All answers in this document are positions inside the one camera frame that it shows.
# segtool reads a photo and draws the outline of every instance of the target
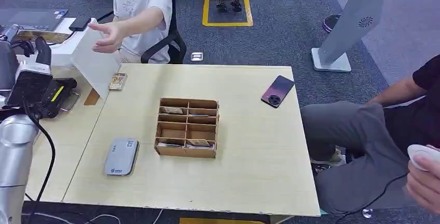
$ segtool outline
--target wooden box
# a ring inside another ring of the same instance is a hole
[[[160,99],[154,148],[159,155],[215,158],[218,102]]]

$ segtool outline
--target yellow label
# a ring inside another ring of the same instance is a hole
[[[54,101],[57,99],[58,95],[60,95],[60,93],[61,93],[61,91],[63,91],[63,89],[64,89],[64,86],[61,86],[61,87],[58,89],[57,93],[53,96],[51,102],[54,102]]]

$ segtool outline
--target laptop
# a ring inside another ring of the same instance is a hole
[[[13,24],[25,30],[54,31],[64,19],[68,9],[1,9],[0,25],[9,28]]]

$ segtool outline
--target wooden table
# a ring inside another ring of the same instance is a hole
[[[278,75],[293,79],[290,67],[124,64],[120,72],[125,87],[108,96],[63,202],[320,215],[295,89],[278,109],[260,100]],[[161,97],[219,101],[216,159],[155,152]],[[140,142],[130,176],[104,174],[116,137]]]
[[[56,161],[42,201],[61,202],[105,101],[99,99],[94,106],[84,106],[92,87],[77,69],[54,68],[52,73],[54,78],[75,78],[78,82],[75,91],[81,94],[72,112],[60,113],[54,119],[40,122],[49,132],[56,148]],[[33,153],[26,193],[36,199],[51,159],[51,149],[44,135],[40,135],[35,142]]]

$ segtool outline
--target silver power bank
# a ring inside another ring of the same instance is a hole
[[[115,138],[105,161],[104,172],[110,176],[126,176],[131,173],[138,150],[133,138]]]

